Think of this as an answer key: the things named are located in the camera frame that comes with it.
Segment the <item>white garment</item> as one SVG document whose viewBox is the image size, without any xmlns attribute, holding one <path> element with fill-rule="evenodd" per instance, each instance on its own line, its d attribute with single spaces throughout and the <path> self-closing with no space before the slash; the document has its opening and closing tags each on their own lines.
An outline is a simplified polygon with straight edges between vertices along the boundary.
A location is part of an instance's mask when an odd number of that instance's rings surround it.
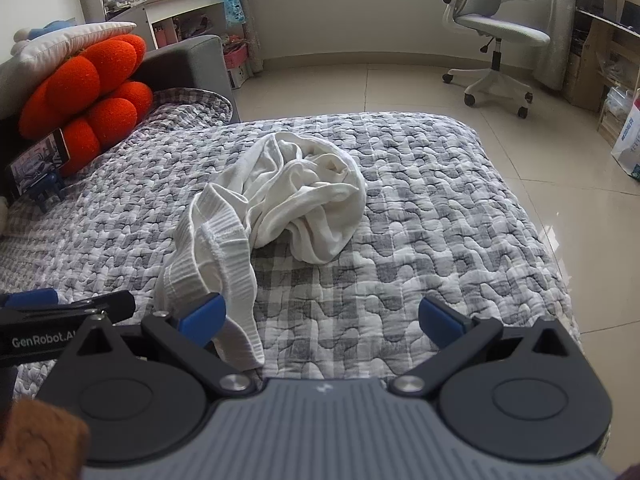
<svg viewBox="0 0 640 480">
<path fill-rule="evenodd" d="M 218 353 L 238 370 L 263 366 L 253 250 L 286 233 L 296 260 L 326 264 L 354 235 L 366 198 L 356 160 L 332 142 L 262 136 L 186 206 L 155 284 L 157 309 L 176 314 L 216 292 L 227 310 L 214 337 Z"/>
</svg>

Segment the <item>blue phone stand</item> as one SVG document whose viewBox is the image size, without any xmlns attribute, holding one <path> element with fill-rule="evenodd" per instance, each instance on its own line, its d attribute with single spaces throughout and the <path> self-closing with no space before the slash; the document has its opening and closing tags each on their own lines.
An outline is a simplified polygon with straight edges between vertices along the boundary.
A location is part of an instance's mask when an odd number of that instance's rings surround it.
<svg viewBox="0 0 640 480">
<path fill-rule="evenodd" d="M 65 184 L 58 172 L 48 172 L 28 190 L 29 198 L 38 206 L 43 214 L 48 210 L 47 200 L 56 196 L 60 202 L 65 198 Z"/>
</svg>

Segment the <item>brown sleeve cuff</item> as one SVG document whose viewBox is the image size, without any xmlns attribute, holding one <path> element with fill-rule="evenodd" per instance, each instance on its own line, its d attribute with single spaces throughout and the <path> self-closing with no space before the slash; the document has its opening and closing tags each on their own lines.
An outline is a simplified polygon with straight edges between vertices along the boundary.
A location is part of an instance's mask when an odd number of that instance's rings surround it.
<svg viewBox="0 0 640 480">
<path fill-rule="evenodd" d="M 89 445 L 90 430 L 80 418 L 18 399 L 1 422 L 1 478 L 79 479 Z"/>
</svg>

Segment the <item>grey checked quilt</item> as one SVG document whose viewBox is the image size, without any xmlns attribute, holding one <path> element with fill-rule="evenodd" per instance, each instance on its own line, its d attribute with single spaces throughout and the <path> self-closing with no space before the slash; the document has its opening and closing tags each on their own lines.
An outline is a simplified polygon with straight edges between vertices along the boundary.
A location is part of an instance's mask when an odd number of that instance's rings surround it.
<svg viewBox="0 0 640 480">
<path fill-rule="evenodd" d="M 210 91 L 158 92 L 46 209 L 1 217 L 1 288 L 131 292 L 136 317 L 219 292 L 221 356 L 257 377 L 382 378 L 435 352 L 423 298 L 579 333 L 544 240 L 476 131 L 446 115 L 236 124 Z"/>
</svg>

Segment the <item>smartphone on stand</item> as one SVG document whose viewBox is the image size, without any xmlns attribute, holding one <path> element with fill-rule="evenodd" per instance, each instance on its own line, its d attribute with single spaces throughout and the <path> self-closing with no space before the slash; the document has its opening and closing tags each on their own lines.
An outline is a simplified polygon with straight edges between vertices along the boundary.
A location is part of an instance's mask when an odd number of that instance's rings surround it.
<svg viewBox="0 0 640 480">
<path fill-rule="evenodd" d="M 48 174 L 60 170 L 69 160 L 63 131 L 56 129 L 6 166 L 9 189 L 20 197 Z"/>
</svg>

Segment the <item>orange flower cushion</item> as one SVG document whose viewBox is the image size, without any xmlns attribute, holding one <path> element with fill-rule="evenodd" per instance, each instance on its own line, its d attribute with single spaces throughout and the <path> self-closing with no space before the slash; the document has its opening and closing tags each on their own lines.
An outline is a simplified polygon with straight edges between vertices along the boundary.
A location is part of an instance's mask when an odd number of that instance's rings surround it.
<svg viewBox="0 0 640 480">
<path fill-rule="evenodd" d="M 130 79 L 145 52 L 142 38 L 126 34 L 69 58 L 27 100 L 18 121 L 21 136 L 40 141 L 60 130 L 70 155 L 61 174 L 77 174 L 125 140 L 149 113 L 152 90 Z"/>
</svg>

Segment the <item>white pillow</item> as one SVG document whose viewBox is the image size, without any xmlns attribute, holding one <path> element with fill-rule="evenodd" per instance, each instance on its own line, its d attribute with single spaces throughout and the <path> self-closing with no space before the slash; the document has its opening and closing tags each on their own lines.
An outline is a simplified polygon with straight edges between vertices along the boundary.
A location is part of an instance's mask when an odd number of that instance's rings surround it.
<svg viewBox="0 0 640 480">
<path fill-rule="evenodd" d="M 102 22 L 61 28 L 28 40 L 1 65 L 1 118 L 17 113 L 37 87 L 66 58 L 99 41 L 136 28 L 131 22 Z"/>
</svg>

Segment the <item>white paper shopping bag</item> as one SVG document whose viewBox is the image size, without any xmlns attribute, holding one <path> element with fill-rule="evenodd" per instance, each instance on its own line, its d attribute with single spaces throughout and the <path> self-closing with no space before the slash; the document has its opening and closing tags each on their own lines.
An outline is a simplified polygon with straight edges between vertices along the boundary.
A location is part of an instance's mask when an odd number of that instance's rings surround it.
<svg viewBox="0 0 640 480">
<path fill-rule="evenodd" d="M 640 180 L 640 100 L 634 99 L 611 155 L 629 177 Z"/>
</svg>

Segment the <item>blue plush toy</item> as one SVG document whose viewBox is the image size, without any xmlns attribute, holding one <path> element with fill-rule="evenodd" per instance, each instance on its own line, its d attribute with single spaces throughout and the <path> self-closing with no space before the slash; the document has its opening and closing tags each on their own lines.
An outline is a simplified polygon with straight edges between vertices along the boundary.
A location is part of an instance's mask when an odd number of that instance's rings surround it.
<svg viewBox="0 0 640 480">
<path fill-rule="evenodd" d="M 27 33 L 27 39 L 34 40 L 45 34 L 50 34 L 50 32 L 56 32 L 57 30 L 64 29 L 67 27 L 72 27 L 75 25 L 76 25 L 76 21 L 73 18 L 65 21 L 53 21 L 47 25 L 44 25 L 43 27 L 29 29 Z"/>
</svg>

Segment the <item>pink storage basket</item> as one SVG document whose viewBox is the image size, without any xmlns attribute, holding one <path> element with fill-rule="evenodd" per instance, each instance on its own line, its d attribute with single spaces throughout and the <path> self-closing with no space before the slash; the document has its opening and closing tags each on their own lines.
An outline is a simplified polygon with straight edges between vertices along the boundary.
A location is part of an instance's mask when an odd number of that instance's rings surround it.
<svg viewBox="0 0 640 480">
<path fill-rule="evenodd" d="M 247 60 L 247 44 L 232 44 L 224 49 L 224 64 L 226 64 L 228 70 L 236 70 Z"/>
</svg>

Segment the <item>grey curtain right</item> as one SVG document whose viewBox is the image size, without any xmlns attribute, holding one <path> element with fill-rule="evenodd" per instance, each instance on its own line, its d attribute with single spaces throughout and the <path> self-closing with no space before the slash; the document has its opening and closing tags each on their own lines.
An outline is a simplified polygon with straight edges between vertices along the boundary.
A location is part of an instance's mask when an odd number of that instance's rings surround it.
<svg viewBox="0 0 640 480">
<path fill-rule="evenodd" d="M 550 0 L 547 26 L 549 43 L 540 51 L 533 76 L 550 90 L 563 88 L 570 43 L 572 42 L 576 0 Z"/>
</svg>

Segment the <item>wooden desk shelf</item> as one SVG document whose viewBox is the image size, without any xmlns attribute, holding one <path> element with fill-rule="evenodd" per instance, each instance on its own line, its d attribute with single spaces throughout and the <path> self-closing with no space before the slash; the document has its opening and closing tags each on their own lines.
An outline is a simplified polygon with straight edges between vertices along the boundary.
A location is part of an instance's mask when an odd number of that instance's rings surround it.
<svg viewBox="0 0 640 480">
<path fill-rule="evenodd" d="M 563 96 L 613 145 L 639 89 L 639 0 L 576 0 Z"/>
</svg>

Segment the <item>grey office chair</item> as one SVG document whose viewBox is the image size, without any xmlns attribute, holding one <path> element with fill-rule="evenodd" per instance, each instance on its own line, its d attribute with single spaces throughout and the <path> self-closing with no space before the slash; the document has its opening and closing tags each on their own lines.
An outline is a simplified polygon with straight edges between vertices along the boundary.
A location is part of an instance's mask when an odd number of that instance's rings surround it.
<svg viewBox="0 0 640 480">
<path fill-rule="evenodd" d="M 528 84 L 503 73 L 501 45 L 506 41 L 510 44 L 542 48 L 550 44 L 550 37 L 542 30 L 496 18 L 503 3 L 509 1 L 528 0 L 442 0 L 445 5 L 442 16 L 445 27 L 457 32 L 470 30 L 478 36 L 486 37 L 487 44 L 480 50 L 491 54 L 491 62 L 487 68 L 450 68 L 442 75 L 442 81 L 450 84 L 457 77 L 474 77 L 475 81 L 464 89 L 463 101 L 468 107 L 475 105 L 479 93 L 489 93 L 492 87 L 498 86 L 518 103 L 518 117 L 525 119 L 528 116 L 529 105 L 533 103 L 533 89 Z"/>
</svg>

